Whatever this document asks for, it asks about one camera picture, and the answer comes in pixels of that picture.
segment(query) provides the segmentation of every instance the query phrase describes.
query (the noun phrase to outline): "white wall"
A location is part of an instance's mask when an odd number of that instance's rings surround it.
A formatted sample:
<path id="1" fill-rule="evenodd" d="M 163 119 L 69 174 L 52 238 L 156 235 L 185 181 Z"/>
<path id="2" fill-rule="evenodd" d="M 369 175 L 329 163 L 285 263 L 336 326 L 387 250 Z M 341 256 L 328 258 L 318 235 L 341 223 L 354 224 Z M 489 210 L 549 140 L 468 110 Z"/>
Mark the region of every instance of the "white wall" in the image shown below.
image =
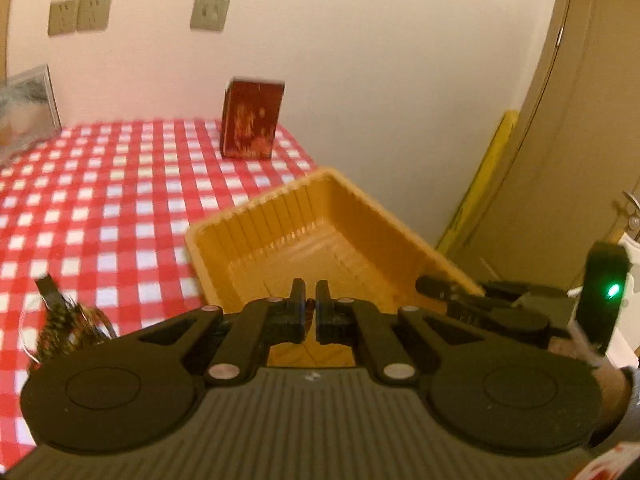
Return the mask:
<path id="1" fill-rule="evenodd" d="M 283 79 L 281 122 L 316 161 L 431 242 L 528 86 L 553 3 L 231 0 L 215 34 L 190 31 L 193 0 L 113 0 L 107 31 L 48 38 L 49 1 L 12 1 L 8 68 L 48 62 L 63 123 L 210 118 L 231 77 Z"/>

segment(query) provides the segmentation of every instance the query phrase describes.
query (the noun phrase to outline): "green led light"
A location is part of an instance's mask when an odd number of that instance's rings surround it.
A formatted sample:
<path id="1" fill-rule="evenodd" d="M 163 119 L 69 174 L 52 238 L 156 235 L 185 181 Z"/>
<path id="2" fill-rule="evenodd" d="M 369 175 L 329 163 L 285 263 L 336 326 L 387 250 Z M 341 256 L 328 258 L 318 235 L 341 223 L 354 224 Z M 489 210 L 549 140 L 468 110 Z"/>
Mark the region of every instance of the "green led light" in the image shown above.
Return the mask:
<path id="1" fill-rule="evenodd" d="M 619 292 L 620 292 L 620 286 L 617 283 L 611 285 L 609 287 L 609 290 L 607 291 L 607 299 L 612 300 L 618 295 Z"/>

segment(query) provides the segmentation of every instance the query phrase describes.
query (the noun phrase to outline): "wall outlet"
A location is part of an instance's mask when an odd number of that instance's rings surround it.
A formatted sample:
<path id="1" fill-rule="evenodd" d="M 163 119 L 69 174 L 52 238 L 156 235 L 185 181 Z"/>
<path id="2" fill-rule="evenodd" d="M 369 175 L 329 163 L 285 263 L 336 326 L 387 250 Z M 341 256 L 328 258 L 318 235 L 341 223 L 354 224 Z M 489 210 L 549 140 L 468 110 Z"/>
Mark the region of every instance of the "wall outlet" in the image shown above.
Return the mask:
<path id="1" fill-rule="evenodd" d="M 213 30 L 225 28 L 229 0 L 195 0 L 191 13 L 191 30 Z"/>
<path id="2" fill-rule="evenodd" d="M 49 6 L 50 36 L 69 34 L 76 30 L 76 17 L 78 15 L 78 0 L 58 0 L 51 2 Z"/>
<path id="3" fill-rule="evenodd" d="M 111 0 L 79 0 L 76 30 L 105 30 Z"/>

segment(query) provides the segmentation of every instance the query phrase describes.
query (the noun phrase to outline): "orange plastic tray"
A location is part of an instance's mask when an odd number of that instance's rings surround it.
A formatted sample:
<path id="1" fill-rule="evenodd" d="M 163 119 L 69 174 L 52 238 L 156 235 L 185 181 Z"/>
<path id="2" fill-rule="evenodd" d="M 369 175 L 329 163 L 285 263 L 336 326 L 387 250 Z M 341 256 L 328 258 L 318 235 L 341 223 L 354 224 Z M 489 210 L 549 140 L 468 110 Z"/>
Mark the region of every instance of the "orange plastic tray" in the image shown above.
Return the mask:
<path id="1" fill-rule="evenodd" d="M 328 280 L 334 298 L 362 298 L 389 313 L 406 304 L 444 311 L 439 301 L 416 293 L 421 274 L 482 294 L 444 256 L 327 168 L 194 224 L 185 238 L 207 303 L 225 312 L 257 298 L 288 296 L 294 278 L 305 280 L 308 297 L 318 280 Z M 321 347 L 313 333 L 296 347 L 278 345 L 270 363 L 353 363 L 346 347 Z"/>

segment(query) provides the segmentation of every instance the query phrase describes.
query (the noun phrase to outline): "picture frame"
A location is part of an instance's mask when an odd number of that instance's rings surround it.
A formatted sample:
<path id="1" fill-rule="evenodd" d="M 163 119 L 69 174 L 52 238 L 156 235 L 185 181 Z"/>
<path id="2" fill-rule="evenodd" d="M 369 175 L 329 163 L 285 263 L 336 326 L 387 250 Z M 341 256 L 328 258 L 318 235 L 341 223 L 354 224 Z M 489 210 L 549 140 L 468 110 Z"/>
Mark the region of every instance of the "picture frame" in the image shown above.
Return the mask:
<path id="1" fill-rule="evenodd" d="M 0 88 L 0 167 L 60 130 L 47 65 L 9 78 Z"/>

